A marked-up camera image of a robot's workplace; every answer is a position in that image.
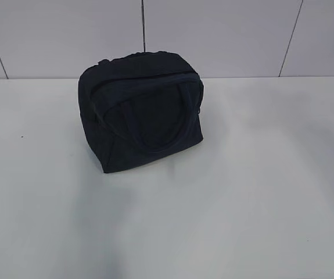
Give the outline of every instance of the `bag handle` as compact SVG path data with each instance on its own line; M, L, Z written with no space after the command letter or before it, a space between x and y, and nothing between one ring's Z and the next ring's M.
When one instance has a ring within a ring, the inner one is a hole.
M125 116L125 122L127 123L128 131L130 132L132 139L134 142L137 144L137 146L142 149L143 151L147 153L160 153L164 152L175 145L179 144L182 142L189 134L197 116L197 112L194 111L192 101L191 101L191 96L190 92L188 89L188 86L186 84L179 84L179 91L182 96L182 100L186 109L185 113L185 120L181 126L181 129L177 133L176 137L172 139L170 142L167 144L160 146L158 148L151 148L147 145L145 145L144 141L141 138L141 134L138 129L138 124L135 119L132 107L130 103L123 102L121 103L121 109L123 111L123 114Z

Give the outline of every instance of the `black bag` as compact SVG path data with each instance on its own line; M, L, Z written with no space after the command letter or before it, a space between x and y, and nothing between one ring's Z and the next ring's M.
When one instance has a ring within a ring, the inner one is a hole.
M203 140L203 83L179 55L103 60L79 79L85 136L105 173L127 170Z

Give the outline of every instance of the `navy fabric bag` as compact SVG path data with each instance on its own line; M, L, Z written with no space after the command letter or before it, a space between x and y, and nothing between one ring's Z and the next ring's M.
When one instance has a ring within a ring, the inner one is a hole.
M105 173L150 163L203 140L203 83L175 53L103 60L81 75L78 91L85 136Z

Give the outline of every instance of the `bag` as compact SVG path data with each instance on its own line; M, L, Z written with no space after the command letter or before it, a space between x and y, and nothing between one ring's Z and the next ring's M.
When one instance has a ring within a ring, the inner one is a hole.
M105 173L131 169L203 140L203 83L179 55L136 53L103 60L79 79L87 142Z

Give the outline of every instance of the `white tabletop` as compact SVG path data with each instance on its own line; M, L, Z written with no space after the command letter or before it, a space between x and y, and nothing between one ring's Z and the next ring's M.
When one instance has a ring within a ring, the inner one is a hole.
M102 174L77 80L0 81L0 278L334 279L334 78L204 84L201 144Z

